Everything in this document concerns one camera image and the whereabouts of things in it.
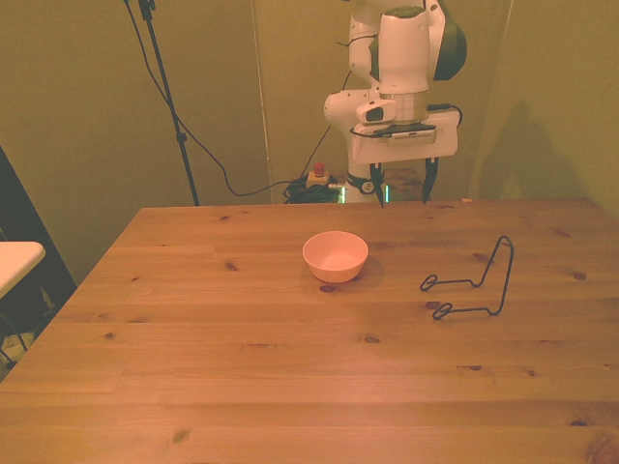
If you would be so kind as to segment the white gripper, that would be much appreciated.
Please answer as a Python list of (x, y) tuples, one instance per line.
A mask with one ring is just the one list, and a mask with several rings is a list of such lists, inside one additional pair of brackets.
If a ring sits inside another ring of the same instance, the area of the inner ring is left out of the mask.
[(380, 207), (384, 199), (384, 162), (425, 159), (426, 176), (422, 187), (422, 201), (426, 204), (435, 184), (439, 159), (457, 151), (458, 111), (456, 109), (433, 111), (422, 121), (432, 129), (398, 129), (395, 133), (377, 135), (390, 124), (357, 124), (352, 130), (352, 158), (359, 164), (370, 164), (370, 180)]

